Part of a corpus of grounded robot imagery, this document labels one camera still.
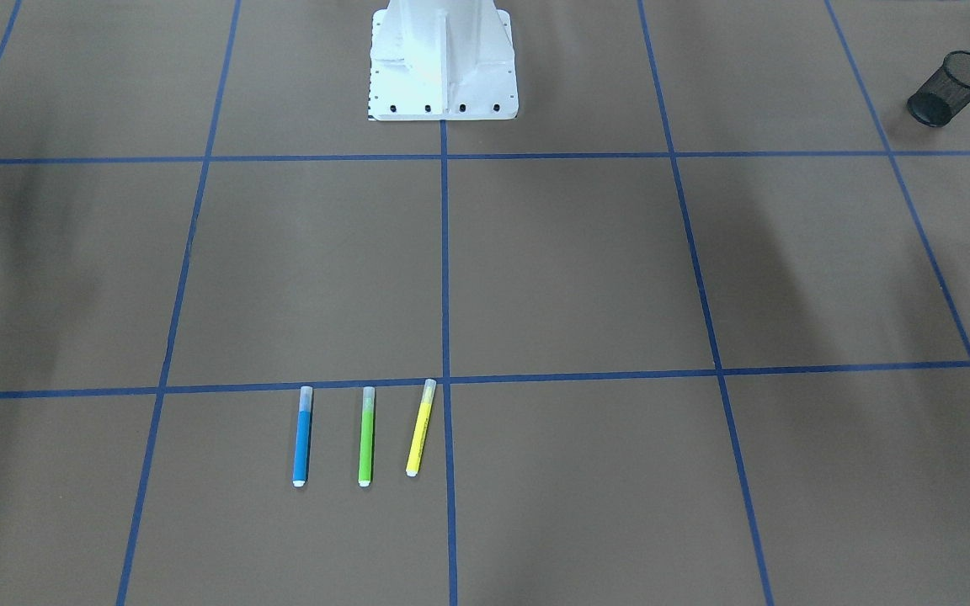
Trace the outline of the yellow highlighter pen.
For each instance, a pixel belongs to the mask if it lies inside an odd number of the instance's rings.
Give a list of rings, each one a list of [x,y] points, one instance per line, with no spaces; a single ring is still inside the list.
[[[409,441],[407,464],[405,465],[405,475],[408,478],[416,478],[420,473],[421,460],[423,460],[424,449],[426,449],[431,413],[434,410],[436,387],[438,387],[438,383],[436,383],[435,379],[427,379],[424,381],[423,389],[421,389],[414,430],[411,441]]]

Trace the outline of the black mesh pen cup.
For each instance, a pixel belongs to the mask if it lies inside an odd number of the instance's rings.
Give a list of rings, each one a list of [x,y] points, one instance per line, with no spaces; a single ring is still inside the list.
[[[921,125],[947,126],[970,104],[970,51],[947,53],[938,69],[906,99],[906,110]]]

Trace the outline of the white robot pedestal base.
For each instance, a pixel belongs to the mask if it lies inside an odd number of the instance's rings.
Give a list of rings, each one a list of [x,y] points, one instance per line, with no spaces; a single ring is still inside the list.
[[[511,15],[493,1],[390,1],[372,15],[369,120],[512,120]]]

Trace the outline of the green highlighter pen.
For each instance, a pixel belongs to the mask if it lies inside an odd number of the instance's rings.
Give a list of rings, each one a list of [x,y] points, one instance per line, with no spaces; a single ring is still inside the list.
[[[358,486],[372,484],[375,440],[375,387],[363,387],[360,410]]]

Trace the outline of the blue highlighter pen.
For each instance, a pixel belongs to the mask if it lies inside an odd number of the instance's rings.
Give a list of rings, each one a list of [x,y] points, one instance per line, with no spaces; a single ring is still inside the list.
[[[299,409],[296,414],[296,441],[291,468],[291,485],[301,490],[308,480],[309,455],[311,455],[313,388],[304,385],[299,392]]]

